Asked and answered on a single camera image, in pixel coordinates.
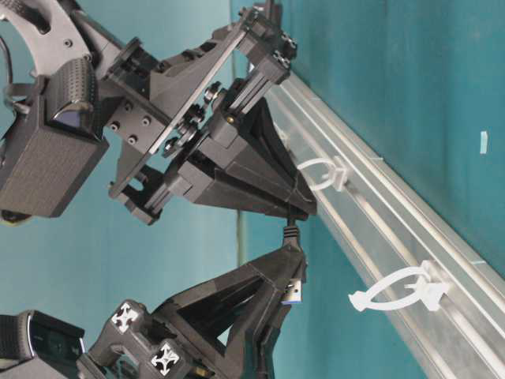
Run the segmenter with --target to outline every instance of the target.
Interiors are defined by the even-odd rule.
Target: textured grip
[[[98,85],[89,61],[79,58],[64,64],[50,79],[45,95],[50,120],[101,137]]]
[[[46,34],[51,30],[51,26],[47,23],[42,14],[40,14],[37,9],[33,9],[24,4],[21,0],[0,0],[0,5],[5,6],[8,10],[24,18],[30,24],[33,24],[42,34]]]
[[[17,317],[0,316],[0,359],[20,359]]]

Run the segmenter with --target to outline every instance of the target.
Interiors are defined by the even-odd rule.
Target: screw
[[[133,104],[131,104],[129,101],[125,103],[125,111],[130,112],[133,109]]]

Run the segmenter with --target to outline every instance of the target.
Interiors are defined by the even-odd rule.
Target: green backdrop
[[[235,0],[234,14],[252,3]],[[281,3],[297,75],[505,274],[505,2]],[[268,222],[241,223],[247,257],[271,248]],[[325,226],[306,228],[309,283],[281,340],[281,377],[424,377],[382,314],[350,308],[346,296],[365,285]]]

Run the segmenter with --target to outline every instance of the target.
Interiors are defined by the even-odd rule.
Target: white tape
[[[488,153],[488,142],[489,142],[488,132],[486,132],[486,131],[481,132],[481,154],[482,155]]]

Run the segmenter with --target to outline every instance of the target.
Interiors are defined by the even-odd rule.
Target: white plastic clip
[[[432,278],[428,274],[428,267],[431,263],[430,261],[423,261],[421,267],[407,267],[393,272],[370,287],[368,291],[356,291],[354,295],[349,295],[349,300],[354,308],[360,312],[366,309],[400,310],[420,300],[428,310],[436,312],[440,309],[440,299],[449,291],[449,285],[447,283],[432,283]],[[409,276],[419,276],[415,284],[405,286],[405,288],[413,289],[412,294],[393,302],[372,301],[380,292]]]
[[[336,190],[342,192],[349,178],[349,169],[342,159],[339,156],[334,156],[333,160],[328,158],[315,158],[299,164],[297,168],[301,171],[316,164],[325,164],[328,167],[328,173],[324,174],[322,177],[324,182],[312,185],[310,189],[312,191],[322,191],[335,184]]]

